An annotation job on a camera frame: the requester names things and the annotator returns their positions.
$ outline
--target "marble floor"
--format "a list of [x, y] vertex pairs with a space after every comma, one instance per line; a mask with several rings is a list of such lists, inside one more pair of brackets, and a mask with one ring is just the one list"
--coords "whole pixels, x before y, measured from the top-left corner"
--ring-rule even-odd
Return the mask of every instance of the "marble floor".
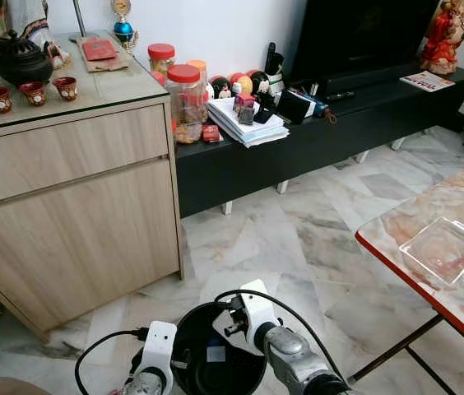
[[[183, 220], [187, 278], [167, 277], [53, 331], [42, 344], [11, 315], [0, 318], [0, 375], [32, 382], [53, 395], [78, 393], [73, 378], [81, 351], [103, 335], [159, 319], [178, 322], [218, 293], [261, 278], [318, 332], [346, 375], [370, 362], [434, 312], [356, 241], [359, 226], [464, 168], [459, 134], [442, 128], [409, 137], [401, 150], [372, 150], [292, 179], [285, 195], [264, 189]], [[278, 310], [285, 324], [303, 332]], [[105, 395], [125, 380], [139, 344], [119, 338], [83, 365], [91, 394]], [[413, 348], [464, 394], [464, 339], [439, 324]], [[402, 352], [362, 379], [366, 394], [444, 392]], [[270, 370], [256, 394], [284, 394]]]

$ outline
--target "black cable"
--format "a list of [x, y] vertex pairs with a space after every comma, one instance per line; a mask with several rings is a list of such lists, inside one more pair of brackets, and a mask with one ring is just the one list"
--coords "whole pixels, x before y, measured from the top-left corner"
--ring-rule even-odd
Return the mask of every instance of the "black cable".
[[329, 351], [327, 348], [323, 345], [322, 341], [316, 334], [316, 332], [311, 328], [311, 326], [298, 314], [296, 313], [293, 309], [291, 309], [289, 306], [287, 306], [285, 303], [280, 302], [278, 299], [264, 294], [262, 292], [258, 292], [257, 290], [229, 290], [227, 292], [223, 292], [222, 294], [218, 295], [214, 301], [219, 302], [220, 299], [225, 298], [226, 296], [231, 296], [231, 295], [237, 295], [237, 294], [247, 294], [247, 295], [256, 295], [260, 296], [264, 299], [270, 300], [272, 303], [277, 304], [280, 306], [282, 309], [286, 310], [287, 312], [291, 313], [310, 333], [310, 335], [313, 337], [314, 341], [319, 345], [319, 347], [322, 349], [323, 354], [327, 358], [327, 361], [329, 362], [329, 365], [331, 366], [332, 370], [336, 374], [338, 374], [338, 377], [346, 383], [346, 380], [344, 379], [344, 376], [341, 374], [340, 370], [336, 366], [336, 363], [334, 362], [334, 359], [331, 357], [331, 354], [329, 354]]
[[81, 356], [78, 357], [77, 363], [75, 364], [75, 380], [77, 381], [78, 389], [81, 390], [82, 395], [89, 395], [89, 393], [86, 391], [86, 388], [84, 387], [84, 384], [82, 384], [82, 380], [81, 380], [80, 368], [81, 368], [82, 361], [99, 344], [104, 343], [106, 340], [109, 340], [112, 337], [121, 336], [121, 335], [133, 335], [133, 336], [139, 337], [141, 335], [141, 330], [119, 331], [119, 332], [110, 333], [108, 336], [104, 336], [103, 338], [101, 338], [100, 340], [92, 344], [87, 350], [84, 351], [84, 353]]

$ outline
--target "black bucket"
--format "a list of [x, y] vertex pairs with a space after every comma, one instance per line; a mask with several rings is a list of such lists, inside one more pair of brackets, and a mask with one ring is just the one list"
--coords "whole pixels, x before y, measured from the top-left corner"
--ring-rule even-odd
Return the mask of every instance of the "black bucket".
[[[172, 370], [187, 395], [250, 395], [262, 381], [266, 358], [232, 346], [212, 327], [223, 311], [218, 304], [203, 304], [178, 325], [172, 359], [188, 366]], [[213, 346], [225, 348], [223, 362], [207, 361], [207, 349]]]

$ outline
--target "blue trophy ball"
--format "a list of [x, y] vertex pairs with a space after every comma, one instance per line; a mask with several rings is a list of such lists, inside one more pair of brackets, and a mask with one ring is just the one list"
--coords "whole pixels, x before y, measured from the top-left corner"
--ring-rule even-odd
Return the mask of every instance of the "blue trophy ball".
[[114, 33], [123, 43], [131, 41], [133, 38], [133, 28], [127, 22], [115, 22]]

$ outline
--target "tv stand leg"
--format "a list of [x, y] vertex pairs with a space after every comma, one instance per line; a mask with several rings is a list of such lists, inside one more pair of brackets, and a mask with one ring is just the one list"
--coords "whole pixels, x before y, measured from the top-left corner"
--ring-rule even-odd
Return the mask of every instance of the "tv stand leg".
[[282, 183], [277, 184], [276, 191], [278, 191], [278, 193], [280, 195], [282, 195], [285, 192], [287, 192], [287, 187], [288, 186], [289, 186], [289, 180], [287, 179], [287, 180], [283, 181]]
[[223, 214], [225, 214], [226, 216], [229, 216], [230, 214], [232, 214], [232, 203], [234, 201], [231, 200], [230, 202], [227, 202], [223, 205], [221, 205], [221, 210], [223, 210]]
[[358, 154], [355, 156], [356, 163], [364, 163], [364, 160], [367, 158], [367, 155], [369, 154], [369, 150], [366, 152], [362, 152], [361, 154]]
[[398, 140], [395, 140], [395, 141], [393, 142], [393, 144], [391, 145], [391, 149], [394, 150], [394, 151], [400, 150], [400, 148], [401, 148], [402, 143], [404, 142], [404, 140], [406, 140], [405, 137], [399, 138]]

